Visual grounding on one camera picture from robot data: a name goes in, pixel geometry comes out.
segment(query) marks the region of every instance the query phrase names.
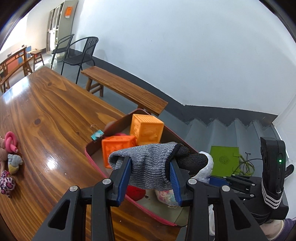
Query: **black and white strap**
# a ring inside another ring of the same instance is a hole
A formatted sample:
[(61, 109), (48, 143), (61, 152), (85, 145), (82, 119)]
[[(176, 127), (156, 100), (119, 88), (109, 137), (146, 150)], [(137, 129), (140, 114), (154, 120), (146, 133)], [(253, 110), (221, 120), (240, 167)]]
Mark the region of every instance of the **black and white strap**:
[(262, 187), (262, 195), (263, 195), (264, 202), (268, 206), (270, 206), (272, 209), (277, 209), (281, 203), (281, 199), (283, 198), (284, 192), (282, 192), (281, 198), (279, 200), (276, 200), (266, 193), (265, 187), (263, 185), (263, 180), (261, 180), (261, 187)]

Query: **red-orange block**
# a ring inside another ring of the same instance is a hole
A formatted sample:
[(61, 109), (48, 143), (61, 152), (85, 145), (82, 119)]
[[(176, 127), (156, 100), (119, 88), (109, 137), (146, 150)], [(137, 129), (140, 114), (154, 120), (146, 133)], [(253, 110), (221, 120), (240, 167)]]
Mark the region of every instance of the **red-orange block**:
[(113, 151), (136, 146), (135, 136), (111, 136), (102, 140), (103, 159), (106, 168), (111, 168), (108, 163), (109, 155)]
[(152, 115), (133, 114), (130, 135), (136, 137), (137, 145), (159, 143), (164, 123)]

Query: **black chair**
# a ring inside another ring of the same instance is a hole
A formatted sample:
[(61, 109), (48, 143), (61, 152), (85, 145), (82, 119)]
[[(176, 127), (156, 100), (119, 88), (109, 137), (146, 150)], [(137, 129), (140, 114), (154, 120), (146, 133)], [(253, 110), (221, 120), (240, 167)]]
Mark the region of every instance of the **black chair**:
[[(73, 36), (74, 36), (74, 34), (68, 35), (68, 36), (66, 36), (66, 37), (61, 38), (61, 39), (57, 42), (57, 48), (54, 49), (54, 50), (52, 51), (52, 53), (54, 54), (54, 56), (52, 57), (52, 65), (53, 65), (53, 63), (54, 63), (54, 57), (55, 57), (55, 55), (56, 55), (57, 53), (63, 53), (63, 52), (65, 52), (64, 59), (66, 58), (66, 54), (68, 54), (68, 57), (69, 57), (68, 49), (69, 49), (69, 47), (70, 47), (70, 43), (71, 43), (71, 41), (72, 41), (72, 39), (73, 39)], [(60, 45), (61, 43), (63, 43), (63, 42), (66, 42), (66, 41), (68, 41), (67, 46), (64, 47), (64, 48), (59, 48), (59, 45)]]
[(77, 79), (76, 79), (76, 84), (78, 82), (78, 77), (80, 74), (80, 69), (82, 70), (82, 64), (86, 63), (88, 61), (92, 61), (95, 64), (92, 55), (94, 53), (94, 48), (96, 47), (96, 44), (98, 43), (99, 39), (97, 37), (87, 37), (87, 38), (83, 38), (80, 40), (75, 41), (74, 43), (72, 43), (71, 45), (86, 39), (86, 43), (83, 49), (82, 54), (74, 56), (74, 57), (70, 57), (70, 58), (66, 58), (64, 59), (63, 62), (63, 67), (62, 67), (62, 71), (61, 71), (61, 75), (63, 74), (63, 69), (64, 69), (64, 64), (69, 64), (69, 65), (79, 65), (79, 70), (78, 70), (78, 74), (77, 74)]

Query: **wood knot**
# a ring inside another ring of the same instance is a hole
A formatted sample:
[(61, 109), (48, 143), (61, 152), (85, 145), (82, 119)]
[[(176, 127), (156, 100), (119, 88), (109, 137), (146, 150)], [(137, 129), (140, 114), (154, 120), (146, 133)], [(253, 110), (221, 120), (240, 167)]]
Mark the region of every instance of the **wood knot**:
[(41, 123), (41, 120), (38, 118), (34, 121), (35, 125), (39, 125)]

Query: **cabinet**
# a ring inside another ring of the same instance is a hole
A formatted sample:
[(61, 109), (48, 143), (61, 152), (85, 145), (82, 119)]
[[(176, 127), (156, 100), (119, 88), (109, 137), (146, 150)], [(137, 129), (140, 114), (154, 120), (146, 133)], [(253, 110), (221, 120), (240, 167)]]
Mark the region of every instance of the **cabinet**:
[[(74, 13), (78, 0), (66, 0), (51, 10), (49, 13), (47, 32), (46, 32), (46, 51), (53, 51), (57, 47), (57, 42), (71, 34)], [(65, 14), (68, 7), (72, 7), (70, 16)], [(67, 46), (67, 42), (59, 45), (59, 48)]]

